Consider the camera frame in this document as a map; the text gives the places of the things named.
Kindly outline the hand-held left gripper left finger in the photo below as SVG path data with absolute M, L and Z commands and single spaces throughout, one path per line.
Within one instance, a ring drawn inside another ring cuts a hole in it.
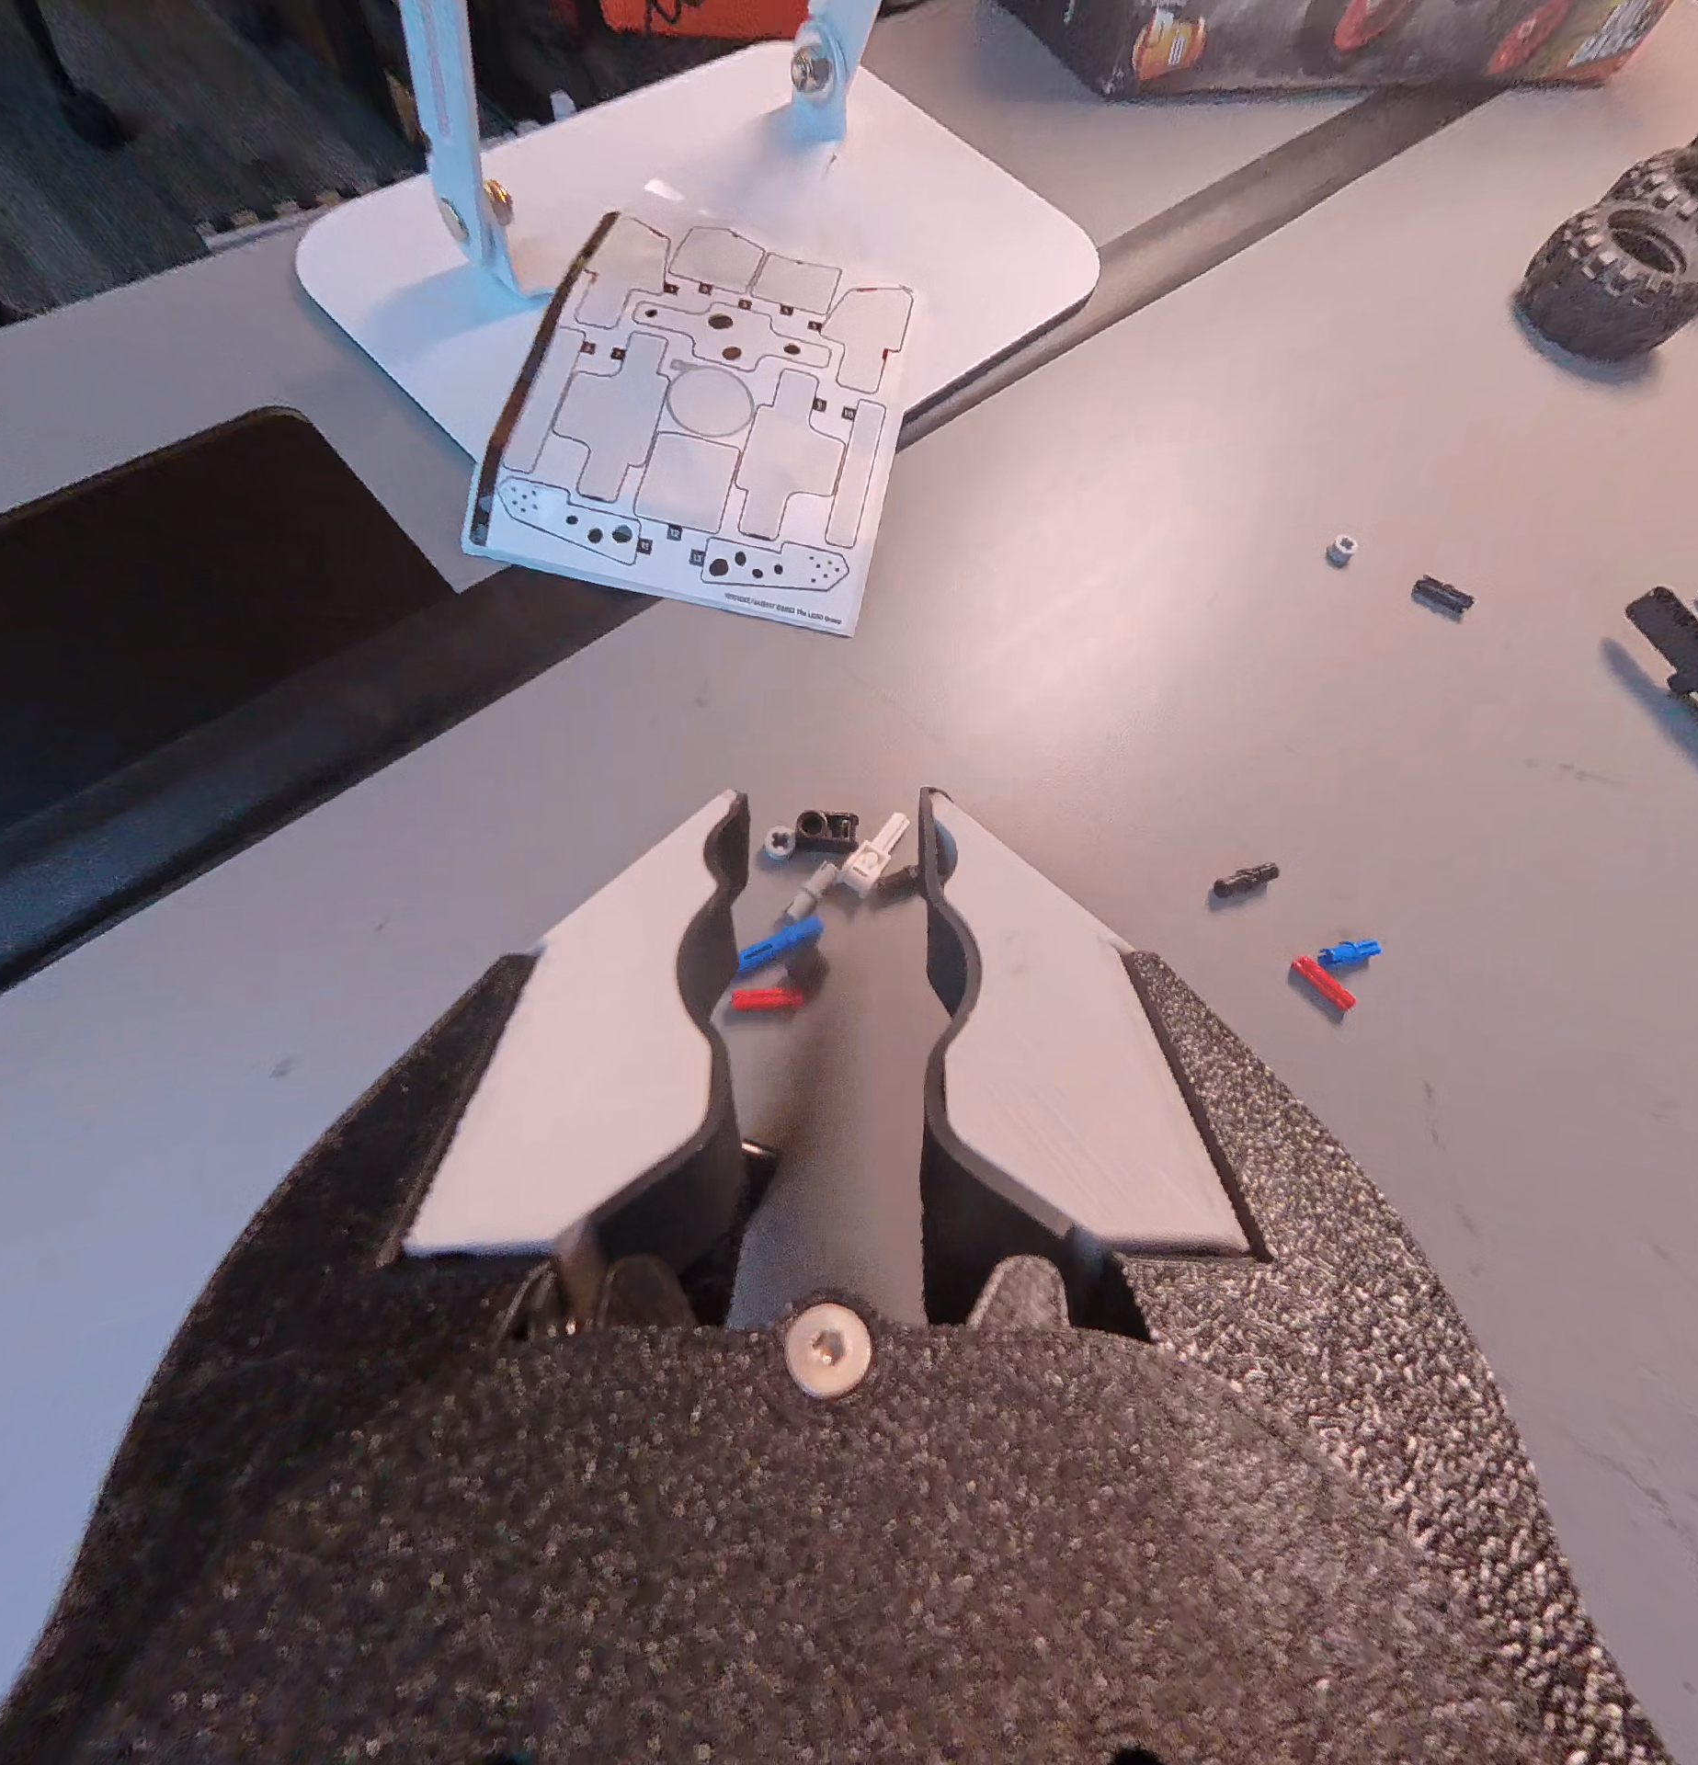
M 469 1093 L 402 1251 L 551 1251 L 595 1227 L 693 1262 L 744 1189 L 713 1012 L 739 947 L 748 797 L 727 788 L 555 922 Z

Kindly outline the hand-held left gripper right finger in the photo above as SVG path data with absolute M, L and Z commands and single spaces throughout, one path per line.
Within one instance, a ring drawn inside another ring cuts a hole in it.
M 943 888 L 934 819 L 957 847 Z M 934 786 L 918 853 L 926 977 L 947 1014 L 926 1119 L 949 1166 L 1050 1239 L 1249 1252 L 1233 1180 L 1146 1006 L 1132 943 Z

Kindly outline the lego set box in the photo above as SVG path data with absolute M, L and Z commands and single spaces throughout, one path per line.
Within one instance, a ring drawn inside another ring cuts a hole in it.
M 1111 100 L 1599 84 L 1668 2 L 1004 2 Z

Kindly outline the white booklet stand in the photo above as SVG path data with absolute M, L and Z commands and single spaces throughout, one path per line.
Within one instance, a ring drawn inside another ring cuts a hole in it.
M 904 443 L 993 364 L 1091 295 L 1087 232 L 872 73 L 841 143 L 800 143 L 790 49 L 760 41 L 482 153 L 514 201 L 545 289 L 610 208 L 683 197 L 813 262 L 867 268 L 918 297 Z M 307 297 L 479 459 L 545 305 L 465 260 L 425 175 L 315 220 L 293 258 Z

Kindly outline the dark flat panel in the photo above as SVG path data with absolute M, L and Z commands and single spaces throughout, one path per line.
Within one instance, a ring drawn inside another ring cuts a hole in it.
M 0 514 L 0 837 L 453 595 L 287 407 Z

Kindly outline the white lego truck model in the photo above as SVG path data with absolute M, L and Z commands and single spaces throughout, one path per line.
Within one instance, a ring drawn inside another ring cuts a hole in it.
M 1635 597 L 1625 618 L 1670 665 L 1668 693 L 1698 719 L 1698 614 L 1668 587 Z

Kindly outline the black lego tyre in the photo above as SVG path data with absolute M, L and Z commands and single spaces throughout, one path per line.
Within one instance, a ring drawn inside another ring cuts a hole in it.
M 1698 147 L 1662 149 L 1627 167 L 1607 201 L 1645 203 L 1698 232 Z
M 1655 350 L 1698 319 L 1698 206 L 1607 197 L 1576 210 L 1532 254 L 1515 307 L 1588 360 Z

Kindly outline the lego sticker sheet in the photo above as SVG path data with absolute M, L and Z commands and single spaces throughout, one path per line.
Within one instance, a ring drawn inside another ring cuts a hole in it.
M 463 549 L 851 636 L 924 327 L 894 277 L 610 210 L 510 384 Z

